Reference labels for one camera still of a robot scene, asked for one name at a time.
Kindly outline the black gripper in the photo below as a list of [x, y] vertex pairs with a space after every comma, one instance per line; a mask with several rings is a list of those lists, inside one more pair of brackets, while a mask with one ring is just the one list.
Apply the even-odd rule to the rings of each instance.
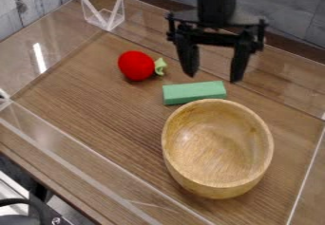
[[[226, 24], [218, 26], [200, 22], [195, 9], [171, 11], [164, 19], [168, 24], [166, 38], [175, 43], [182, 70], [188, 77], [194, 77], [199, 67], [198, 45], [234, 47], [230, 82], [239, 82], [250, 53], [263, 50], [266, 20], [235, 10]], [[195, 36], [192, 42], [196, 45], [186, 36], [190, 34]]]

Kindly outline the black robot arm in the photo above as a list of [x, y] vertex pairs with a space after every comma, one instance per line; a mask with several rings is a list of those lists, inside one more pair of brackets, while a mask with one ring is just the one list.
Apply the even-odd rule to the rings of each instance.
[[196, 0], [192, 10], [166, 15], [166, 39], [174, 44], [184, 73], [192, 77], [199, 67], [199, 45], [231, 47], [230, 82], [239, 82], [250, 55], [263, 50], [266, 20], [240, 12], [236, 0]]

